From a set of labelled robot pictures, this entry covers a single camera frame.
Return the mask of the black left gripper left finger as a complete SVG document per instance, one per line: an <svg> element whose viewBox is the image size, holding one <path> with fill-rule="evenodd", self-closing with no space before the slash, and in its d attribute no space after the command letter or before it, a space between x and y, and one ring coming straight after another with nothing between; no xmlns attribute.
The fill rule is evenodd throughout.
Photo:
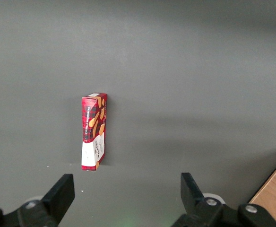
<svg viewBox="0 0 276 227"><path fill-rule="evenodd" d="M40 199L9 214L0 209L0 227L57 227L75 198L74 177L64 174Z"/></svg>

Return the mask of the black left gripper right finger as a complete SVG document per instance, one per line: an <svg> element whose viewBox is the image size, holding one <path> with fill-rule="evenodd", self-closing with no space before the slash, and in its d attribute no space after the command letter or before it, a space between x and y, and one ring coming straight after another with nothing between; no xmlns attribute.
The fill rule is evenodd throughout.
<svg viewBox="0 0 276 227"><path fill-rule="evenodd" d="M232 209L205 197L190 173L181 173L181 200L186 213L173 227L276 227L276 220L262 206L245 203Z"/></svg>

